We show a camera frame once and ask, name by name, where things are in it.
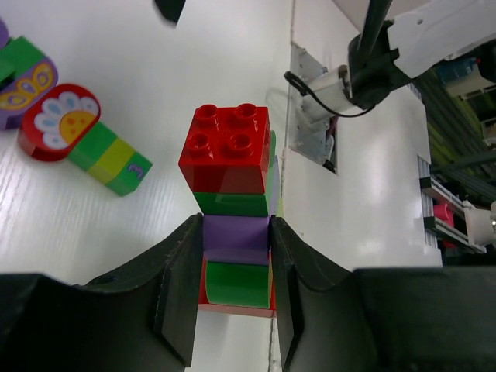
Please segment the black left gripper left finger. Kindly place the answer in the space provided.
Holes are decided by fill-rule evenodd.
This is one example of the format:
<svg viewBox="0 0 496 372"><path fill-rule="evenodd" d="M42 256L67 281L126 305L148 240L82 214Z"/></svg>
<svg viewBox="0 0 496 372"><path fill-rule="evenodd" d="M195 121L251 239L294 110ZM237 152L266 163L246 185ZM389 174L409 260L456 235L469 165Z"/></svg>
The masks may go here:
<svg viewBox="0 0 496 372"><path fill-rule="evenodd" d="M166 239L85 288L114 303L104 313L125 343L126 367L191 366L203 260L203 218L192 215Z"/></svg>

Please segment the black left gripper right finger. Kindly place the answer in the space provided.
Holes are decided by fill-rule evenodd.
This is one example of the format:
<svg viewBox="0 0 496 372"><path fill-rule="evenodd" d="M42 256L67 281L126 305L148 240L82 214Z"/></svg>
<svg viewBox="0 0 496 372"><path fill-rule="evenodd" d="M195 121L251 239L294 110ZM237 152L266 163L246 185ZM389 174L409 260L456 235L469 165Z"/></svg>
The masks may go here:
<svg viewBox="0 0 496 372"><path fill-rule="evenodd" d="M281 364L285 370L376 370L377 348L353 274L270 221Z"/></svg>

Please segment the multicolour lego brick stack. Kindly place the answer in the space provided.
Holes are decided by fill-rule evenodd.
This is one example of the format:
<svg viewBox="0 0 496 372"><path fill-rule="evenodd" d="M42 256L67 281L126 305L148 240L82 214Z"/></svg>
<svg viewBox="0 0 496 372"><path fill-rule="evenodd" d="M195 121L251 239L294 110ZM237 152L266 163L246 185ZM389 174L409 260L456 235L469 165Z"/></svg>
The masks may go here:
<svg viewBox="0 0 496 372"><path fill-rule="evenodd" d="M178 166L202 213L201 310L275 316L269 225L280 201L276 143L264 106L195 109Z"/></svg>

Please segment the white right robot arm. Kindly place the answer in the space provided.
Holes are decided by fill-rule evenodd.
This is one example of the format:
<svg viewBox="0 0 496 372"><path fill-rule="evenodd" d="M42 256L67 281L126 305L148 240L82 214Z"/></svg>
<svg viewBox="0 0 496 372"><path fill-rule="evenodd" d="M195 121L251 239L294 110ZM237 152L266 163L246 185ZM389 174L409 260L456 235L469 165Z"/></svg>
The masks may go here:
<svg viewBox="0 0 496 372"><path fill-rule="evenodd" d="M335 77L324 74L298 89L309 121L351 108L367 113L445 58L495 37L493 1L430 1L388 20L390 5L370 2L363 31L350 41Z"/></svg>

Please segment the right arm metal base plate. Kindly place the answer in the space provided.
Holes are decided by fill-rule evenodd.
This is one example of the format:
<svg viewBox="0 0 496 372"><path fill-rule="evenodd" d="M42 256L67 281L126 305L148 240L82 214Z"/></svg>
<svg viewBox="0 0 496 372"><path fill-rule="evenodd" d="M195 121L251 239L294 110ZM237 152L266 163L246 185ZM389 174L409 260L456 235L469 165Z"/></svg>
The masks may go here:
<svg viewBox="0 0 496 372"><path fill-rule="evenodd" d="M328 69L306 49L291 46L290 72L320 98L323 87L338 80L338 70ZM335 136L337 121L311 95L289 87L286 146L333 173L336 172Z"/></svg>

